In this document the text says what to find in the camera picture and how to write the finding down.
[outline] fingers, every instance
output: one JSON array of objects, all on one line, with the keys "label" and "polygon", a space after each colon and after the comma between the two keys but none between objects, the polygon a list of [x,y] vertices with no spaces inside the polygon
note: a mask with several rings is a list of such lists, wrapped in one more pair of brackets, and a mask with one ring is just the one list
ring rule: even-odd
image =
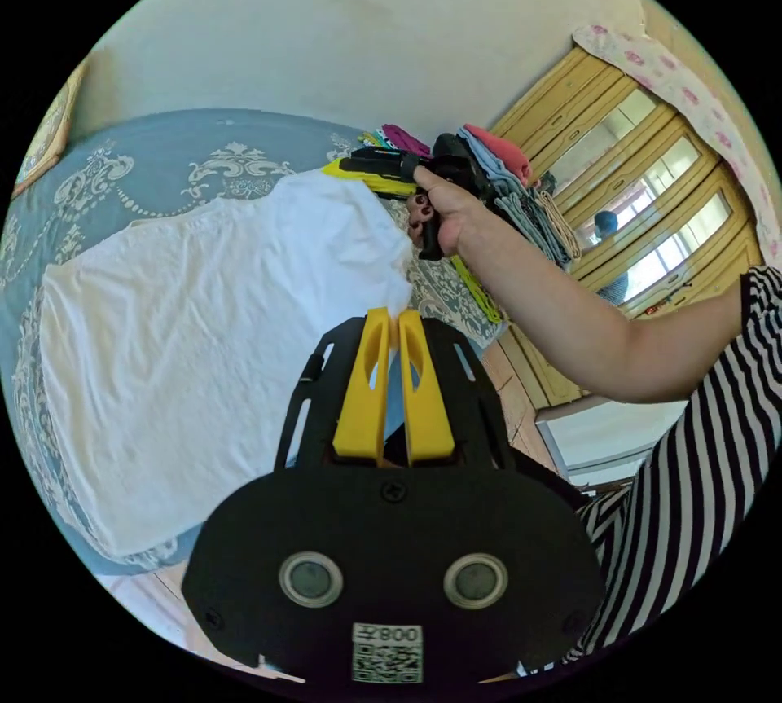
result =
[{"label": "fingers", "polygon": [[420,248],[424,244],[424,224],[418,222],[415,225],[410,225],[407,228],[407,235],[410,236],[410,241]]},{"label": "fingers", "polygon": [[405,203],[407,206],[407,211],[412,213],[426,205],[427,197],[421,195],[410,196]]},{"label": "fingers", "polygon": [[425,190],[431,190],[433,187],[436,187],[438,183],[445,181],[445,179],[437,176],[437,174],[433,174],[428,168],[425,168],[422,165],[417,165],[415,167],[413,179],[419,187],[422,187]]}]

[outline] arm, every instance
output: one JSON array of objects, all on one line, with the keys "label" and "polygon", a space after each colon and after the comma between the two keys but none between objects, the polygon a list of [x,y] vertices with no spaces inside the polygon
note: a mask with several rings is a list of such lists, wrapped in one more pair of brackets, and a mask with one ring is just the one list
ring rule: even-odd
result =
[{"label": "arm", "polygon": [[[457,252],[544,358],[593,393],[634,403],[686,398],[740,333],[738,283],[660,318],[628,320],[467,192],[426,169],[415,173],[441,214],[444,252]],[[408,205],[417,239],[427,203]]]}]

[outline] hand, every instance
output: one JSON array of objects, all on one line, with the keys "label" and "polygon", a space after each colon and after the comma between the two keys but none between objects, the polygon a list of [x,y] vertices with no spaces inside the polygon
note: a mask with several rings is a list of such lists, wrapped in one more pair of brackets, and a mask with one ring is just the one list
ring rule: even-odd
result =
[{"label": "hand", "polygon": [[466,190],[421,165],[413,172],[413,179],[427,194],[418,194],[407,199],[410,223],[407,234],[413,244],[420,247],[424,223],[431,220],[437,211],[441,220],[437,235],[440,248],[446,256],[455,255],[459,251],[459,237],[465,224],[485,213],[485,207]]}]

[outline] wooden floor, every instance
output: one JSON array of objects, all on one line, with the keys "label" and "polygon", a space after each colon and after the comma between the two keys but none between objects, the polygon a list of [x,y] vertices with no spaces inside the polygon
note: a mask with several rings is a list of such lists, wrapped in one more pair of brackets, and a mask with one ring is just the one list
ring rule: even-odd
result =
[{"label": "wooden floor", "polygon": [[[535,409],[524,388],[496,343],[483,358],[484,367],[503,403],[508,439],[544,466],[556,471],[542,438],[535,428]],[[155,573],[125,576],[98,576],[103,586],[142,624],[170,643],[223,665],[248,673],[279,678],[286,683],[300,681],[292,676],[261,668],[238,665],[216,651],[196,624],[182,598],[182,578],[187,562]]]}]

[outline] person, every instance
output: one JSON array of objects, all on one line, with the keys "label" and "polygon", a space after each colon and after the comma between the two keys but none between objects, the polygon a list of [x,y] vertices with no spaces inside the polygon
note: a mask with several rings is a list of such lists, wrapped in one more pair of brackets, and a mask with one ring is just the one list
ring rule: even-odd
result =
[{"label": "person", "polygon": [[413,242],[436,211],[444,254],[459,254],[562,374],[618,402],[688,402],[630,485],[575,508],[606,595],[567,664],[680,600],[749,510],[782,438],[782,273],[754,267],[720,296],[629,320],[460,187],[421,166],[415,180]]},{"label": "person", "polygon": [[[598,243],[605,241],[610,235],[619,229],[619,218],[614,212],[604,211],[595,215],[595,233]],[[615,280],[601,288],[597,295],[604,298],[609,304],[619,306],[627,295],[629,278],[627,272],[620,274]]]}]

